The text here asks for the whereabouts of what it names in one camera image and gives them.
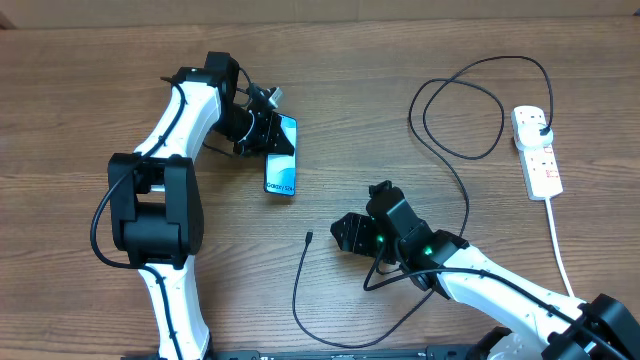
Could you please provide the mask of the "blue Galaxy smartphone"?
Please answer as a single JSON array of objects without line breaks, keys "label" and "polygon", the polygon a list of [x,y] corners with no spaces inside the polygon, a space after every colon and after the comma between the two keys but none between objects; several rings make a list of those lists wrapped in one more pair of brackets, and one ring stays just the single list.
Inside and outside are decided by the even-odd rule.
[{"label": "blue Galaxy smartphone", "polygon": [[282,196],[294,196],[296,189],[296,147],[298,125],[294,118],[281,116],[279,138],[293,147],[293,154],[268,154],[266,157],[264,190]]}]

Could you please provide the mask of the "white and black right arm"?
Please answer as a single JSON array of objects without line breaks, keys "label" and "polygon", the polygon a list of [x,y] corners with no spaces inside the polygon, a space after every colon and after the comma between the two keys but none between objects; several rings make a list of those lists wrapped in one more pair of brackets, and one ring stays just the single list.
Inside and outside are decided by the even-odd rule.
[{"label": "white and black right arm", "polygon": [[500,328],[474,355],[485,359],[636,359],[639,323],[618,300],[586,302],[545,289],[490,260],[467,240],[433,230],[390,181],[369,188],[365,214],[331,225],[339,248],[396,264],[402,279],[490,316]]}]

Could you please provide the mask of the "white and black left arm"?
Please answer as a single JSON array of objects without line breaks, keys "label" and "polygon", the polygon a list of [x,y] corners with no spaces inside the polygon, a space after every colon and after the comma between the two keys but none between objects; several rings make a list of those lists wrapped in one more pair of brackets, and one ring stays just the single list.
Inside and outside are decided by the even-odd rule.
[{"label": "white and black left arm", "polygon": [[171,98],[150,135],[108,163],[109,189],[93,216],[90,244],[103,263],[116,264],[97,241],[108,210],[114,244],[128,257],[122,266],[139,272],[151,298],[160,338],[155,359],[215,356],[195,276],[205,225],[195,161],[207,136],[223,135],[238,157],[264,157],[265,192],[296,192],[297,121],[279,113],[278,87],[249,83],[246,103],[236,103],[245,73],[225,52],[208,53],[202,67],[180,68],[167,79]]}]

